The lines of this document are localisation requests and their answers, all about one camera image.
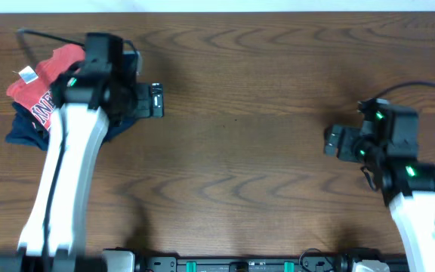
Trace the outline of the red orange t-shirt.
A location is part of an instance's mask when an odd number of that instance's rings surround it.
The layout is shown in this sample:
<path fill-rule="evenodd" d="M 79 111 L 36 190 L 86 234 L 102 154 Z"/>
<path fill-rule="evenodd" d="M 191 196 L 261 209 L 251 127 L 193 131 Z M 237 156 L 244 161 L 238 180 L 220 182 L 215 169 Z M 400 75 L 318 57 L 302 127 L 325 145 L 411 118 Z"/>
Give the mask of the red orange t-shirt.
<path fill-rule="evenodd" d="M 64 45 L 53 50 L 52 57 L 39 62 L 36 71 L 29 66 L 23 69 L 28 72 L 30 80 L 23 78 L 11 84 L 6 95 L 26 108 L 43 125 L 46 130 L 51 127 L 51 114 L 54 104 L 49 85 L 77 61 L 84 60 L 85 52 L 77 45 Z"/>

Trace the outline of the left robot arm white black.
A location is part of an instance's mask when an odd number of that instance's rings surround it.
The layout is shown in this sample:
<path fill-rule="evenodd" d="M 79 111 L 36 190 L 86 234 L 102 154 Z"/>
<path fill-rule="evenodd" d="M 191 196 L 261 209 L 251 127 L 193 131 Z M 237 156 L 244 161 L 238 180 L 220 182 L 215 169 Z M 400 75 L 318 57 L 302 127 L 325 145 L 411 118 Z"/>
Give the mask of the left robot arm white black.
<path fill-rule="evenodd" d="M 86 211 L 97 154 L 110 120 L 161 117 L 160 83 L 134 75 L 68 71 L 51 84 L 48 152 L 39 190 L 15 252 L 0 251 L 0 271 L 138 271 L 145 263 L 128 249 L 86 255 Z"/>

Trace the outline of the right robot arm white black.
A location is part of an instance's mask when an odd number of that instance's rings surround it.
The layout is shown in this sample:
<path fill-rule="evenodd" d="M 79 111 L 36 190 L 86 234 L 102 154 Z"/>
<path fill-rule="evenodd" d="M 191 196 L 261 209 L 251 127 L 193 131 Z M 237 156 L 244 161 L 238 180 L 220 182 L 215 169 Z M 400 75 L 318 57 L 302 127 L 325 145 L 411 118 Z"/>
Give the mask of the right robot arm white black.
<path fill-rule="evenodd" d="M 411 271 L 435 271 L 435 165 L 418 161 L 418 114 L 385 107 L 366 111 L 362 126 L 331 125 L 325 154 L 361 165 L 381 191 L 400 232 Z"/>

